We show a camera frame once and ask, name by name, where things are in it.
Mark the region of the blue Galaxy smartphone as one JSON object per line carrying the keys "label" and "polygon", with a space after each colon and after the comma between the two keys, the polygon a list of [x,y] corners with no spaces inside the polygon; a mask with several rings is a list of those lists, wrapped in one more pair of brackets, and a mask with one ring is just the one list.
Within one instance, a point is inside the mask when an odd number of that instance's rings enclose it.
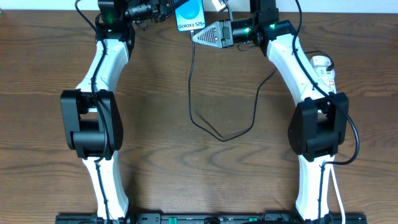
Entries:
{"label": "blue Galaxy smartphone", "polygon": [[175,10],[179,32],[204,29],[206,27],[202,0],[188,0]]}

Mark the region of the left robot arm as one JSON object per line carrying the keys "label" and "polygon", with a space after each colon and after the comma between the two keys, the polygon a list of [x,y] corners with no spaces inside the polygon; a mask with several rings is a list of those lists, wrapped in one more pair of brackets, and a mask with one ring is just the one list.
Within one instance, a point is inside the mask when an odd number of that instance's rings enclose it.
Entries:
{"label": "left robot arm", "polygon": [[60,96],[68,147],[88,169],[98,203],[92,215],[57,215],[56,223],[135,223],[119,170],[123,124],[114,92],[135,43],[134,24],[163,22],[185,0],[98,1],[90,27],[96,53],[84,79]]}

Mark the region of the white power strip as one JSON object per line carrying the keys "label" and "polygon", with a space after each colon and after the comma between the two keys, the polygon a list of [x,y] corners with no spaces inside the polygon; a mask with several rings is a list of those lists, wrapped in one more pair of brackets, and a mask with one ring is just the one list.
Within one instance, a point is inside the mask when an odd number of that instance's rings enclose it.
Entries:
{"label": "white power strip", "polygon": [[322,82],[328,87],[328,89],[325,90],[325,92],[337,93],[335,85],[335,71],[334,70],[327,71],[326,67],[318,67],[316,69],[316,72],[320,77],[320,79],[322,80]]}

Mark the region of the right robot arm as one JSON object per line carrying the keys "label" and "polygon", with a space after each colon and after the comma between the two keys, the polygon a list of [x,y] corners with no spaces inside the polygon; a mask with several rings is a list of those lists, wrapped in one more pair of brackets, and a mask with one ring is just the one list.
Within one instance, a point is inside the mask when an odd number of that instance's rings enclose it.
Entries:
{"label": "right robot arm", "polygon": [[300,223],[331,223],[327,204],[328,182],[335,180],[334,160],[345,140],[349,101],[337,93],[333,64],[326,58],[316,64],[302,50],[298,30],[288,20],[247,18],[216,21],[197,34],[194,44],[227,48],[253,42],[275,65],[296,105],[288,128],[291,148],[298,155],[299,190],[295,202]]}

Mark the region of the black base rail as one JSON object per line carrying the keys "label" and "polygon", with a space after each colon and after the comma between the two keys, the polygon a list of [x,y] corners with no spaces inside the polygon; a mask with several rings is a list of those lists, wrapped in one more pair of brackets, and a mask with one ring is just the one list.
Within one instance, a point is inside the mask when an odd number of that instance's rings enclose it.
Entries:
{"label": "black base rail", "polygon": [[[108,223],[103,218],[94,215],[71,215],[63,214],[55,217],[56,224],[72,223]],[[304,221],[294,213],[270,212],[263,215],[231,215],[231,214],[207,214],[207,215],[161,215],[159,213],[138,213],[127,215],[126,218],[111,220],[109,223],[129,224],[238,224],[238,223],[318,223],[317,221]],[[320,223],[343,223],[340,214],[328,214]],[[368,219],[363,214],[345,215],[345,223],[365,224]]]}

